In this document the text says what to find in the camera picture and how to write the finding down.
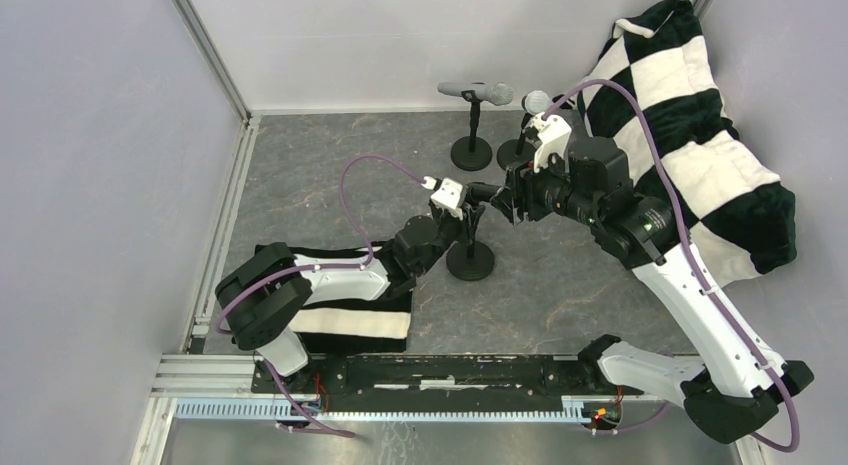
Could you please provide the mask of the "black mic stand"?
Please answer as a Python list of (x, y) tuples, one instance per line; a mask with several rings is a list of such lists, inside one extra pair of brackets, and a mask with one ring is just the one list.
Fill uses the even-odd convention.
[(461, 170), (479, 171), (491, 162), (492, 149), (486, 140), (478, 142), (477, 132), (482, 102), (472, 101), (468, 103), (470, 104), (469, 132), (467, 136), (459, 138), (453, 143), (450, 149), (450, 158), (452, 163)]
[(526, 127), (532, 118), (532, 114), (525, 113), (521, 121), (518, 137), (507, 140), (498, 148), (496, 161), (502, 170), (505, 170), (514, 162), (527, 162), (533, 159), (536, 149), (532, 144), (528, 143), (526, 137)]
[(476, 238), (482, 215), (482, 203), (465, 205), (464, 218), (460, 221), (460, 232), (445, 257), (448, 272), (455, 278), (474, 282), (488, 277), (494, 270), (495, 256), (490, 247)]

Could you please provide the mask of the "black mic stand back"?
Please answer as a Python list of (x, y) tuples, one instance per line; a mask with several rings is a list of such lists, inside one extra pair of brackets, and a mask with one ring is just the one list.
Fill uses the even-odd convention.
[(474, 282), (488, 277), (494, 270), (495, 256), (490, 247), (476, 238), (482, 215), (482, 203), (465, 205), (464, 218), (460, 221), (460, 232), (445, 257), (448, 272), (455, 278)]

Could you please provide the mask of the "silver grey microphone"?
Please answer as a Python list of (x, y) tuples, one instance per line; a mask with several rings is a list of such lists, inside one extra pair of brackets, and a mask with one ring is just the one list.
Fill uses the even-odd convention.
[(437, 85), (437, 91), (443, 95), (459, 97), (468, 102), (488, 102), (494, 106), (509, 105), (514, 99), (513, 88), (502, 82), (493, 85), (442, 82)]

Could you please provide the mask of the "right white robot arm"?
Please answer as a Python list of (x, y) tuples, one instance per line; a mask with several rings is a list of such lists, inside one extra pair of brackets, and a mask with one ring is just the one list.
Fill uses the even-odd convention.
[(662, 302), (699, 355), (676, 359), (604, 335), (579, 354), (598, 379), (682, 408), (723, 444), (756, 435), (813, 381), (804, 362), (783, 359), (743, 320), (672, 208), (636, 192), (613, 141), (581, 139), (540, 161), (509, 165), (495, 203), (515, 224), (555, 214), (586, 225)]

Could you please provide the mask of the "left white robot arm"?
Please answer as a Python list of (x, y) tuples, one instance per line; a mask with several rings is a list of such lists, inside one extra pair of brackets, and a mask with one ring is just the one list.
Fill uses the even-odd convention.
[(485, 210), (458, 219), (437, 207), (369, 248), (325, 250), (274, 242), (215, 287), (217, 330), (289, 376), (313, 354), (405, 351), (413, 290), (444, 254), (470, 244)]

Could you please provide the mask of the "white microphone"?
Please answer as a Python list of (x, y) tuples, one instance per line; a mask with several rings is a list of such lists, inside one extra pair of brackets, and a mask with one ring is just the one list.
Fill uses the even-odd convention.
[(551, 104), (550, 96), (543, 90), (531, 91), (521, 99), (522, 109), (531, 116), (545, 112)]

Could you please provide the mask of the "black microphone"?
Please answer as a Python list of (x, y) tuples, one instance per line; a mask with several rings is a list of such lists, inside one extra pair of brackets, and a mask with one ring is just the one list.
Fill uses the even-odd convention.
[(493, 199), (497, 199), (505, 190), (505, 187), (502, 185), (483, 182), (469, 182), (465, 188), (465, 201), (468, 203), (490, 203)]

